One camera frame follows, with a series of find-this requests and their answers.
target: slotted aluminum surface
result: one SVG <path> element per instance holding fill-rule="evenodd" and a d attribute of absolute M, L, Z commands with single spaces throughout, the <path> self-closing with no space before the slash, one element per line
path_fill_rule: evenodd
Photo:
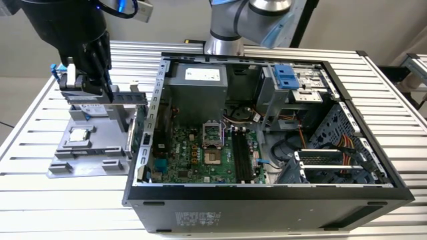
<path fill-rule="evenodd" d="M 110 43 L 113 84 L 153 89 L 161 52 L 202 53 L 200 44 Z M 172 239 L 427 239 L 427 130 L 368 58 L 353 51 L 245 47 L 248 57 L 329 61 L 414 201 L 350 232 L 205 233 Z M 69 119 L 50 78 L 0 147 L 0 239 L 158 239 L 130 208 L 121 206 L 126 176 L 47 179 L 45 172 Z"/>

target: power supply label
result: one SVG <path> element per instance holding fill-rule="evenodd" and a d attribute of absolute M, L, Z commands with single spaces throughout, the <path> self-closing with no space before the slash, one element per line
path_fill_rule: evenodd
<path fill-rule="evenodd" d="M 186 68 L 185 80 L 220 81 L 220 70 L 210 68 Z"/>
<path fill-rule="evenodd" d="M 174 212 L 174 216 L 178 226 L 217 226 L 221 212 L 177 211 Z"/>

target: label sticker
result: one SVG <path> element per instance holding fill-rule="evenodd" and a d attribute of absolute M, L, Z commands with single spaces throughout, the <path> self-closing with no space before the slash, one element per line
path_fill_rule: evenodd
<path fill-rule="evenodd" d="M 220 81 L 220 70 L 210 68 L 186 68 L 185 80 Z"/>
<path fill-rule="evenodd" d="M 93 96 L 65 96 L 65 99 L 74 101 L 95 101 L 97 98 Z"/>
<path fill-rule="evenodd" d="M 85 155 L 85 154 L 87 154 L 86 151 L 71 151 L 70 153 L 71 153 L 71 154 L 75 154 L 75 155 Z"/>
<path fill-rule="evenodd" d="M 253 117 L 253 122 L 258 122 L 260 121 L 260 118 L 261 118 L 261 115 L 258 115 L 257 113 L 254 114 L 254 117 Z"/>
<path fill-rule="evenodd" d="M 79 104 L 81 111 L 91 117 L 106 116 L 105 107 L 101 104 Z"/>
<path fill-rule="evenodd" d="M 217 226 L 221 212 L 174 212 L 176 224 L 178 226 Z"/>

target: wire bundle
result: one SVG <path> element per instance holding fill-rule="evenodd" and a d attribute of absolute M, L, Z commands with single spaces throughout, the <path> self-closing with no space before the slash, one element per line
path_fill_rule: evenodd
<path fill-rule="evenodd" d="M 350 140 L 350 138 L 345 134 L 342 134 L 340 136 L 340 140 L 338 140 L 337 146 L 338 147 L 344 147 L 344 148 L 354 149 L 353 141 Z M 348 166 L 349 163 L 350 163 L 352 157 L 348 156 L 345 153 L 341 153 L 341 159 L 342 159 L 341 160 L 341 164 L 344 166 Z"/>

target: floor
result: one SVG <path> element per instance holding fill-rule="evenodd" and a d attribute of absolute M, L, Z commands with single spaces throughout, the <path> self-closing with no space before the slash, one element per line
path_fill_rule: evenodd
<path fill-rule="evenodd" d="M 0 121 L 14 126 L 31 104 L 47 77 L 0 77 Z M 11 128 L 0 124 L 0 145 Z"/>

